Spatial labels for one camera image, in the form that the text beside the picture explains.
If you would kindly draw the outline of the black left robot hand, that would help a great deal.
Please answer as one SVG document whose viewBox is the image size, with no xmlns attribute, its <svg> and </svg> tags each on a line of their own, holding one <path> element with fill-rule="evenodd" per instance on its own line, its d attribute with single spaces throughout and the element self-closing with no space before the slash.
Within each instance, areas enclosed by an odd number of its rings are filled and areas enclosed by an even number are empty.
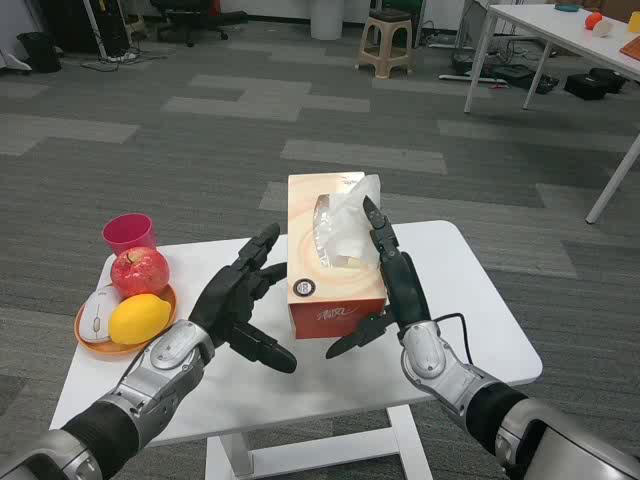
<svg viewBox="0 0 640 480">
<path fill-rule="evenodd" d="M 273 223 L 252 237 L 238 257 L 220 269 L 200 294 L 189 321 L 206 331 L 215 347 L 223 344 L 251 362 L 291 374 L 297 360 L 286 348 L 250 324 L 254 304 L 286 278 L 287 264 L 265 262 L 280 236 Z"/>
</svg>

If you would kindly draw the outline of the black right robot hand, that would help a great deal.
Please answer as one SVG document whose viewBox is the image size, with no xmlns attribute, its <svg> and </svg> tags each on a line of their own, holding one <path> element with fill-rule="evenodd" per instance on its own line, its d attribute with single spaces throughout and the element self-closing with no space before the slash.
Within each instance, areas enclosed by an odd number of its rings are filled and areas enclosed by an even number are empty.
<svg viewBox="0 0 640 480">
<path fill-rule="evenodd" d="M 326 352 L 332 359 L 355 347 L 364 347 L 397 324 L 399 336 L 412 324 L 430 320 L 430 310 L 415 265 L 407 252 L 399 249 L 399 241 L 391 222 L 366 196 L 363 210 L 371 225 L 370 238 L 379 253 L 379 267 L 387 292 L 388 304 L 379 314 L 370 314 L 356 330 L 338 339 Z"/>
</svg>

